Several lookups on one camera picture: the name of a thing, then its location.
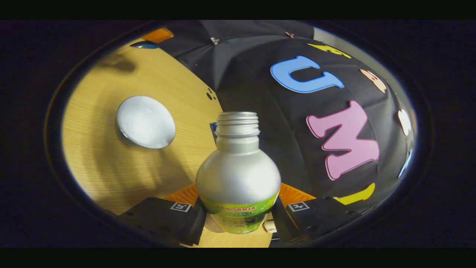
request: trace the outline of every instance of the blue letter u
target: blue letter u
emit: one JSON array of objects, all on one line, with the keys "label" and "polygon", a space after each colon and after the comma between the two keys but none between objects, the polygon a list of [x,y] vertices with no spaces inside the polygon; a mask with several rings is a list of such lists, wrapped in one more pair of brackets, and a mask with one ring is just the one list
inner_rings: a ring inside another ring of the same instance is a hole
[{"label": "blue letter u", "polygon": [[299,82],[291,77],[292,72],[309,67],[321,68],[311,59],[297,56],[295,59],[278,62],[271,66],[271,75],[285,88],[299,93],[311,93],[331,86],[344,87],[344,83],[329,72],[323,72],[323,76],[306,82]]}]

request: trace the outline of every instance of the black background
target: black background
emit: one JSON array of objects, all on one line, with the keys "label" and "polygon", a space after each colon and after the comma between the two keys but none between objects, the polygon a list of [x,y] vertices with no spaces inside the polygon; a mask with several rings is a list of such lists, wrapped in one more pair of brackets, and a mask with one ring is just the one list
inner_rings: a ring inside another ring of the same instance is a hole
[{"label": "black background", "polygon": [[[98,36],[141,21],[2,21],[0,246],[142,247],[80,209],[52,178],[43,124],[55,88]],[[476,247],[475,21],[332,21],[377,46],[419,83],[436,144],[421,184],[396,210],[336,247]]]}]

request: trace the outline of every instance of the pink letter m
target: pink letter m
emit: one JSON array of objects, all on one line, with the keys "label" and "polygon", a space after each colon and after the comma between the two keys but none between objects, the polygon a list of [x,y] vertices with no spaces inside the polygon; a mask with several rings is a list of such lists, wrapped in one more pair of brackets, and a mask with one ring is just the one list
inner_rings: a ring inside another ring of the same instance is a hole
[{"label": "pink letter m", "polygon": [[377,141],[357,139],[367,122],[367,115],[357,102],[350,101],[349,108],[326,117],[309,115],[306,121],[317,138],[324,138],[327,130],[340,126],[322,145],[325,151],[349,151],[340,156],[329,155],[326,158],[327,174],[331,180],[337,180],[345,172],[378,159],[380,151]]}]

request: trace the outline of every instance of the round wooden table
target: round wooden table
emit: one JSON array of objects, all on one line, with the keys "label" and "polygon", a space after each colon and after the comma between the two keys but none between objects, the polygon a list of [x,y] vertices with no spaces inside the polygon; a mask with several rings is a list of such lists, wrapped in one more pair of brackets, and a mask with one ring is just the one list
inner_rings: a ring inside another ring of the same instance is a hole
[{"label": "round wooden table", "polygon": [[[100,207],[124,213],[147,197],[163,198],[190,184],[202,161],[216,149],[210,130],[222,111],[215,92],[161,49],[121,49],[98,62],[74,90],[62,125],[70,171]],[[176,137],[148,149],[118,130],[116,111],[134,95],[162,103],[172,114]],[[213,233],[204,227],[194,247],[268,247],[264,228],[246,234]]]}]

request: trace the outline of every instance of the white bowl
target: white bowl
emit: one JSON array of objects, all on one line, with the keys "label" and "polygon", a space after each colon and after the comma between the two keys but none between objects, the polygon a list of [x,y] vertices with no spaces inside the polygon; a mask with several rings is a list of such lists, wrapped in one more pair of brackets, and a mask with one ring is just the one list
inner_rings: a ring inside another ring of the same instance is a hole
[{"label": "white bowl", "polygon": [[159,149],[175,138],[175,123],[160,102],[147,96],[133,96],[121,103],[117,112],[121,132],[135,144]]}]

